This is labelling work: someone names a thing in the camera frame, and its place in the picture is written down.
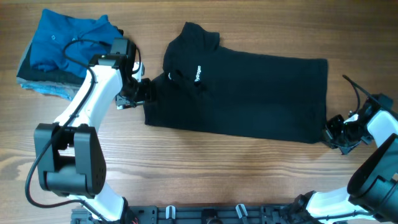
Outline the black polo shirt white logo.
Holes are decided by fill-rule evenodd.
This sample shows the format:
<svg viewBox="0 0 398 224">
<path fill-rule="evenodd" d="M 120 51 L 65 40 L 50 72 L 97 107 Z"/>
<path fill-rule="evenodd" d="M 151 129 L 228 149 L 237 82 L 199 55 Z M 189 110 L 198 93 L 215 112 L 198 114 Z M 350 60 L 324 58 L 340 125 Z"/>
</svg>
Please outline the black polo shirt white logo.
<svg viewBox="0 0 398 224">
<path fill-rule="evenodd" d="M 238 52 L 188 22 L 169 43 L 149 126 L 313 144 L 326 123 L 328 62 Z"/>
</svg>

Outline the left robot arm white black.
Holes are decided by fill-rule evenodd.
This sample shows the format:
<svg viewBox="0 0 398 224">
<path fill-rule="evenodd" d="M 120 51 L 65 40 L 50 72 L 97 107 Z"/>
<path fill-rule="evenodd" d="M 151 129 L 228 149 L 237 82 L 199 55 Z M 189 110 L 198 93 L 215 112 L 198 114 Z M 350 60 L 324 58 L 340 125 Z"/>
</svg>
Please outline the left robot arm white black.
<svg viewBox="0 0 398 224">
<path fill-rule="evenodd" d="M 25 181 L 25 197 L 39 208 L 78 203 L 94 223 L 137 223 L 127 200 L 106 183 L 106 162 L 97 132 L 112 102 L 135 108 L 154 100 L 140 50 L 116 38 L 108 54 L 84 65 L 86 78 L 66 110 L 34 132 L 35 161 Z"/>
</svg>

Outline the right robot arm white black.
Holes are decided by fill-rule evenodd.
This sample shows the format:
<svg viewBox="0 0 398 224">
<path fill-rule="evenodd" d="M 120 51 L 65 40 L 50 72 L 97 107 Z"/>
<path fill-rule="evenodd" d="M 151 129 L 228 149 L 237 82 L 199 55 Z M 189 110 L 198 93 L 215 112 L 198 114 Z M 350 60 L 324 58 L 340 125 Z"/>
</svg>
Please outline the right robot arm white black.
<svg viewBox="0 0 398 224">
<path fill-rule="evenodd" d="M 397 223 L 397 116 L 392 100 L 370 95 L 346 124 L 359 124 L 377 146 L 346 187 L 298 197 L 291 223 L 338 223 L 353 219 Z"/>
</svg>

